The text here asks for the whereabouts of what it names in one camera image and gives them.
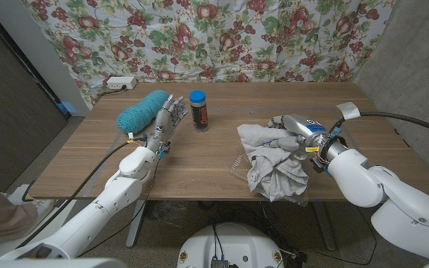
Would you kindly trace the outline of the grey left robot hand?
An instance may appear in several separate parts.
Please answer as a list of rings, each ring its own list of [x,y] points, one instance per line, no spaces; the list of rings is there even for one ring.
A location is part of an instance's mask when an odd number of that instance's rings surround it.
[[[175,129],[187,114],[184,97],[175,98],[174,95],[170,95],[156,115],[153,131],[147,138],[146,148],[151,149],[155,154],[165,150]]]

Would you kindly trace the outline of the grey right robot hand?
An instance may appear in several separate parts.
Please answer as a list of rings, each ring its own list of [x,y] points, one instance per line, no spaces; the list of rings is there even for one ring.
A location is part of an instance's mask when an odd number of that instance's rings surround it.
[[[304,115],[283,115],[271,118],[269,128],[287,130],[289,136],[275,138],[264,145],[271,148],[282,148],[293,152],[296,147],[299,151],[317,148],[317,158],[320,162],[329,163],[335,157],[348,150],[345,141],[338,137],[331,137],[327,129],[318,121]]]

